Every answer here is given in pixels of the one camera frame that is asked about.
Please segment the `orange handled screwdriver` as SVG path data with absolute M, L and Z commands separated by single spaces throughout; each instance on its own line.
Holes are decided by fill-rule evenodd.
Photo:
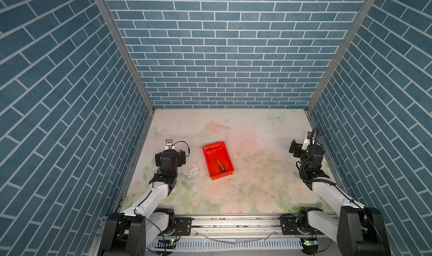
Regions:
M 221 163 L 221 161 L 216 157 L 215 153 L 213 153 L 213 156 L 214 156 L 214 158 L 215 158 L 215 160 L 216 160 L 216 163 L 217 163 L 217 165 L 218 165 L 219 170 L 220 170 L 222 173 L 225 173 L 226 170 L 225 170 L 225 167 L 223 166 L 223 164 Z

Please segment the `aluminium corner post right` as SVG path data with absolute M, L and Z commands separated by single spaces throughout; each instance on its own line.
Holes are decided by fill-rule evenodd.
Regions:
M 317 89 L 315 90 L 311 100 L 308 103 L 307 110 L 306 110 L 306 113 L 308 115 L 312 115 L 313 109 L 317 105 L 319 98 L 321 97 L 326 86 L 328 85 L 331 78 L 333 77 L 336 68 L 339 66 L 342 58 L 344 57 L 346 51 L 348 50 L 349 46 L 353 42 L 354 37 L 356 36 L 362 23 L 364 22 L 366 16 L 368 15 L 369 11 L 371 10 L 375 2 L 376 0 L 363 0 L 360 9 L 355 14 L 353 21 L 349 26 L 348 30 L 346 31 L 340 46 L 337 48 L 333 59 L 330 61 L 326 72 L 323 74 L 323 77 L 320 83 L 318 84 Z

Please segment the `aluminium corner post left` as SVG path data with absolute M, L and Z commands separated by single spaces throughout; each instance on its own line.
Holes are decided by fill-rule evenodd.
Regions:
M 147 106 L 150 114 L 152 115 L 155 111 L 154 106 L 151 102 L 150 97 L 148 96 L 146 89 L 143 85 L 143 82 L 141 80 L 141 77 L 136 69 L 135 64 L 133 63 L 133 60 L 131 58 L 131 55 L 128 51 L 128 48 L 123 40 L 123 37 L 119 31 L 119 28 L 114 20 L 114 17 L 112 16 L 108 3 L 106 0 L 94 0 L 97 8 L 100 11 L 100 14 L 109 30 L 109 33 L 111 34 L 115 44 L 117 45 L 117 48 L 119 50 L 119 53 L 122 57 L 122 59 L 124 60 L 128 71 L 130 72 L 130 75 L 134 81 L 134 83 L 136 84 L 141 97 L 143 98 L 143 101 L 145 103 L 145 105 Z

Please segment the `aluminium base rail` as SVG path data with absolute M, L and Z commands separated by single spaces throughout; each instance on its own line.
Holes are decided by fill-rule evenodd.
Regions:
M 314 256 L 336 244 L 344 256 L 388 256 L 382 215 L 374 208 L 342 207 L 339 214 L 316 208 L 298 214 L 175 215 L 160 209 L 150 217 L 113 213 L 89 254 L 143 256 L 155 253 L 234 250 L 300 250 Z

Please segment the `aluminium corner post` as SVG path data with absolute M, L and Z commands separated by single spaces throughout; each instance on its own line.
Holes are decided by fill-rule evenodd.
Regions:
M 349 46 L 353 42 L 354 37 L 356 36 L 362 23 L 364 22 L 366 16 L 368 15 L 369 11 L 371 10 L 375 2 L 376 0 L 363 0 L 360 9 L 355 14 L 353 21 L 349 26 L 348 30 L 346 31 L 340 46 L 337 48 L 333 59 L 330 61 L 326 72 L 323 74 L 323 77 L 320 83 L 318 84 L 317 89 L 315 90 L 311 100 L 308 103 L 307 110 L 306 110 L 306 113 L 308 115 L 312 115 L 313 109 L 317 105 L 319 98 L 321 97 L 326 86 L 328 85 L 331 78 L 333 77 L 336 68 L 339 66 L 342 58 L 344 57 L 346 51 L 348 50 Z
M 111 34 L 115 44 L 117 45 L 117 48 L 119 50 L 119 53 L 122 57 L 122 59 L 124 60 L 128 71 L 130 72 L 130 75 L 134 81 L 134 83 L 136 84 L 141 97 L 143 98 L 143 101 L 145 103 L 145 105 L 147 106 L 150 114 L 152 115 L 155 111 L 154 106 L 151 102 L 150 97 L 148 96 L 146 89 L 143 85 L 143 82 L 141 80 L 141 77 L 136 69 L 135 64 L 133 63 L 133 60 L 131 58 L 131 55 L 128 51 L 128 48 L 123 40 L 123 37 L 119 31 L 119 28 L 114 20 L 114 17 L 112 16 L 108 3 L 106 0 L 94 0 L 97 8 L 100 11 L 100 14 L 109 30 L 109 33 Z

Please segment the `red plastic bin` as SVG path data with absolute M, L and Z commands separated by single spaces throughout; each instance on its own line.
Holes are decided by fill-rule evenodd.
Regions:
M 202 148 L 209 177 L 212 180 L 230 176 L 235 168 L 224 142 L 216 142 Z

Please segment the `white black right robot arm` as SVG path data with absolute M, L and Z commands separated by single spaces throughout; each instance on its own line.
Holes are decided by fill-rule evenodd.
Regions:
M 298 158 L 300 180 L 336 212 L 332 217 L 321 208 L 302 207 L 297 228 L 309 234 L 319 231 L 338 245 L 344 256 L 389 256 L 391 254 L 382 213 L 345 193 L 322 170 L 324 149 L 312 137 L 305 143 L 292 141 L 289 152 Z

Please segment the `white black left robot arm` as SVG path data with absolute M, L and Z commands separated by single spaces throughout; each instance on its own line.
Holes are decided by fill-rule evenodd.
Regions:
M 111 213 L 103 229 L 99 256 L 144 256 L 148 245 L 165 230 L 175 228 L 173 209 L 159 204 L 173 191 L 178 168 L 185 165 L 186 153 L 166 149 L 155 155 L 158 170 L 149 188 L 131 207 Z

